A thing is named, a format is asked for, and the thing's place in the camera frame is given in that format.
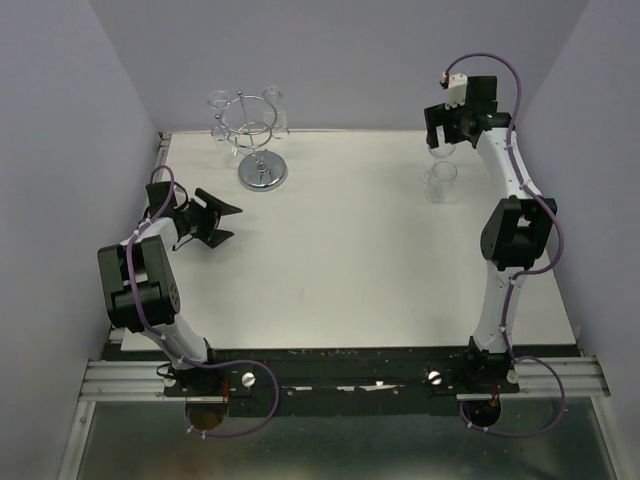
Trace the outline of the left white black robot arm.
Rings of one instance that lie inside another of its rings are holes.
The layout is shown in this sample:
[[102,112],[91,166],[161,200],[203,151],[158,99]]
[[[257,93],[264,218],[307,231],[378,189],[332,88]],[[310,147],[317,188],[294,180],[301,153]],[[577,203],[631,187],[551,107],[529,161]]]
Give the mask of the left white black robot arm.
[[148,206],[131,236],[98,250],[97,260],[107,315],[113,326],[152,340],[176,371],[201,395],[214,393],[222,380],[212,364],[214,351],[181,315],[181,298],[169,253],[197,240],[214,249],[234,236],[219,227],[243,210],[205,190],[180,202],[169,181],[146,185]]

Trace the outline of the short textured wine glass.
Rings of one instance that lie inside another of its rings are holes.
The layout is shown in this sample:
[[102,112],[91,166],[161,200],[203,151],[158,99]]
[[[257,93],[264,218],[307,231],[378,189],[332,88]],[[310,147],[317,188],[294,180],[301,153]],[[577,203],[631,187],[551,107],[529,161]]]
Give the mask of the short textured wine glass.
[[458,176],[456,166],[447,161],[436,162],[428,171],[426,198],[433,203],[442,203],[450,193]]

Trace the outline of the chrome wine glass rack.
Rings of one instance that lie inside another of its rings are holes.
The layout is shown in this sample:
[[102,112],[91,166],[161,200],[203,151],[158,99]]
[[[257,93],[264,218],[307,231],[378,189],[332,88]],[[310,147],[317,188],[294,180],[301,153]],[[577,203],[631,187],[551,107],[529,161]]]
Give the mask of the chrome wine glass rack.
[[274,135],[272,127],[263,121],[264,110],[268,106],[263,92],[227,92],[230,105],[220,120],[226,139],[219,142],[228,143],[231,153],[241,157],[237,170],[240,184],[254,192],[278,188],[287,178],[288,166],[270,145],[287,134]]

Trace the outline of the tall stemmed wine glass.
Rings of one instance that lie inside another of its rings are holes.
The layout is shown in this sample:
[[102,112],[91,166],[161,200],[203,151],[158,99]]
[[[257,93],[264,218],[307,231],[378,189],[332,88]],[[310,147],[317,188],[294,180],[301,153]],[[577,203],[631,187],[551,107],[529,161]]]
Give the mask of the tall stemmed wine glass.
[[441,181],[454,180],[457,175],[457,169],[448,161],[448,158],[453,155],[456,146],[442,143],[438,147],[427,146],[427,150],[433,159],[433,164],[419,174],[420,180],[425,184],[429,182],[432,176]]

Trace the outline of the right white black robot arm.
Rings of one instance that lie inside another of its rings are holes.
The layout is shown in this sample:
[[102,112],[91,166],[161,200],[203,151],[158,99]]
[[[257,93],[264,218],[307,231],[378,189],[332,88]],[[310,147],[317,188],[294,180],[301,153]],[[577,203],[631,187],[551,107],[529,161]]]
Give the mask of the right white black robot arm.
[[425,109],[427,143],[468,142],[483,160],[499,200],[480,236],[487,283],[479,323],[460,379],[480,392],[507,374],[516,306],[525,277],[545,253],[557,203],[542,196],[517,146],[514,118],[501,112],[494,76],[443,74],[445,102]]

